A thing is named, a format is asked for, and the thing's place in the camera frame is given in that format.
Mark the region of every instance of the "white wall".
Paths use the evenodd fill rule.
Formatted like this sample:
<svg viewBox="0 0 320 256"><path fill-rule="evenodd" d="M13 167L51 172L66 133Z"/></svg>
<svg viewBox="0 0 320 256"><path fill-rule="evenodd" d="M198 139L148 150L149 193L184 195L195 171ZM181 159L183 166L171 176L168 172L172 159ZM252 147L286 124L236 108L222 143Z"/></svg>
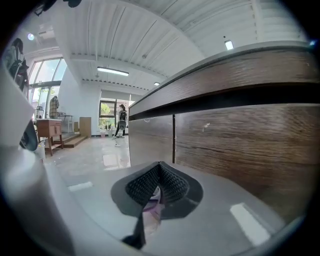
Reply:
<svg viewBox="0 0 320 256"><path fill-rule="evenodd" d="M99 86L78 85L67 67L59 89L58 110L72 115L74 122L79 122L79 117L91 117L91 134L99 135L100 93Z"/></svg>

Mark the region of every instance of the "wooden cabinet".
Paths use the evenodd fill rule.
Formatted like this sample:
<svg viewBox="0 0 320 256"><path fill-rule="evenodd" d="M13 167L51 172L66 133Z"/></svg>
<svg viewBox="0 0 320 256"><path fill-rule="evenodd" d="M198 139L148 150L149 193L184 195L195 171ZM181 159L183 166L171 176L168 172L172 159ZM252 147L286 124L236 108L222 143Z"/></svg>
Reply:
<svg viewBox="0 0 320 256"><path fill-rule="evenodd" d="M47 137L49 147L46 149L50 150L51 156L53 155L52 149L61 147L64 148L63 141L62 141L62 133L61 133L61 120L59 119L38 119L36 121L37 133L38 133L38 140L40 141L40 137ZM60 144L54 145L54 136L60 136Z"/></svg>

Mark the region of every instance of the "plaid shirt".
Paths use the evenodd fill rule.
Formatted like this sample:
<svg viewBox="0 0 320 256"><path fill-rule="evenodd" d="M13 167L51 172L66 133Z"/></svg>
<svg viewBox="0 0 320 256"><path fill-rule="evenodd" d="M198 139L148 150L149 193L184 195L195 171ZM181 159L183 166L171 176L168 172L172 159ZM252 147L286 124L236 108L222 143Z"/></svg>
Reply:
<svg viewBox="0 0 320 256"><path fill-rule="evenodd" d="M52 98L50 100L50 111L49 116L58 116L57 108L59 108L59 100L58 98Z"/></svg>

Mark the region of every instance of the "glass wall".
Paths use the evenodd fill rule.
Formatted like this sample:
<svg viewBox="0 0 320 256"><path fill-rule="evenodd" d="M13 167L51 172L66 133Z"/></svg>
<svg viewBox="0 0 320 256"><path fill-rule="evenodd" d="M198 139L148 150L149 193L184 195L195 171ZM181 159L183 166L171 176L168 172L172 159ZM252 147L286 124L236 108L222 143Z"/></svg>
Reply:
<svg viewBox="0 0 320 256"><path fill-rule="evenodd" d="M58 96L66 68L67 64L63 58L41 60L33 64L29 74L28 101L34 109L37 106L42 107L42 118L49 117L49 102L54 96Z"/></svg>
<svg viewBox="0 0 320 256"><path fill-rule="evenodd" d="M29 74L29 85L51 81L61 81L67 64L63 58L37 61Z"/></svg>

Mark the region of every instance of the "white ceiling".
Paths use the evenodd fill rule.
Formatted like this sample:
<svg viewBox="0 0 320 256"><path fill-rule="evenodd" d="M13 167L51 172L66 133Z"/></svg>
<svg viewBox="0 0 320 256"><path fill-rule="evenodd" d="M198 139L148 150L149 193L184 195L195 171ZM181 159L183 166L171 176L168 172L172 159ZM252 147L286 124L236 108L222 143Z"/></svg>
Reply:
<svg viewBox="0 0 320 256"><path fill-rule="evenodd" d="M275 0L82 0L76 8L58 1L45 15L79 83L140 95L154 82L226 51L227 40L235 48L307 40ZM97 66L129 76L98 73Z"/></svg>

